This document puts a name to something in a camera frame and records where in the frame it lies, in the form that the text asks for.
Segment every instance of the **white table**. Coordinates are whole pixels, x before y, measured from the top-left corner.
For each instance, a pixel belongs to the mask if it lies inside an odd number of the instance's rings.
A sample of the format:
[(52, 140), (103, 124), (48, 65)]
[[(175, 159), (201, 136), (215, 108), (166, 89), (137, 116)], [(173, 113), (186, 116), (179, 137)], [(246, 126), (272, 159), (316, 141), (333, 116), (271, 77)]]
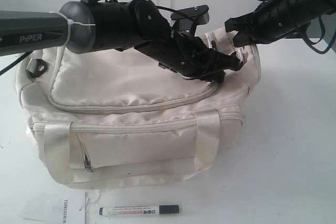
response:
[[(259, 50), (263, 77), (244, 106), (247, 122), (236, 147), (183, 183), (102, 191), (88, 223), (335, 223), (336, 54), (317, 55), (301, 40)], [(12, 60), (1, 57), (0, 66)], [(29, 199), (70, 189), (50, 178), (25, 136), (13, 72), (0, 87), (1, 223), (34, 223), (18, 216)], [(98, 216), (99, 206), (124, 204), (183, 209), (160, 219)]]

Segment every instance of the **bag strap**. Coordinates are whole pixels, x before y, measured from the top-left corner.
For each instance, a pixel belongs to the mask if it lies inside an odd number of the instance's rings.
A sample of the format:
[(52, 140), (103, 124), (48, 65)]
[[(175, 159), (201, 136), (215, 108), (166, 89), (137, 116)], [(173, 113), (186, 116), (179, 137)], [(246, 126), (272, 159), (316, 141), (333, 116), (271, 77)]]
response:
[(93, 176), (86, 173), (82, 182), (75, 182), (74, 169), (70, 168), (70, 122), (49, 121), (44, 132), (44, 153), (47, 168), (52, 178), (61, 184), (76, 189), (122, 188), (129, 186), (159, 185), (180, 182), (207, 170), (214, 162), (220, 141), (221, 121), (217, 110), (196, 114), (197, 137), (194, 171), (184, 175), (141, 175), (124, 178)]

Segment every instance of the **white bag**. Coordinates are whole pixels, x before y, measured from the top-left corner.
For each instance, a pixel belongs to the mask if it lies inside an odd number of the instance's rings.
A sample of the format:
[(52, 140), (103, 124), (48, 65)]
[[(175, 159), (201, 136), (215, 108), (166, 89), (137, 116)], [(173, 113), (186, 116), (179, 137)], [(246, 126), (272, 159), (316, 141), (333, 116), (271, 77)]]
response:
[[(16, 89), (53, 179), (118, 188), (183, 181), (210, 168), (218, 150), (233, 147), (241, 106), (260, 79), (257, 47), (234, 48), (232, 37), (223, 28), (202, 36), (245, 63), (222, 84), (183, 80), (134, 49), (33, 52), (18, 67)], [(36, 79), (26, 73), (31, 58), (48, 64)]]

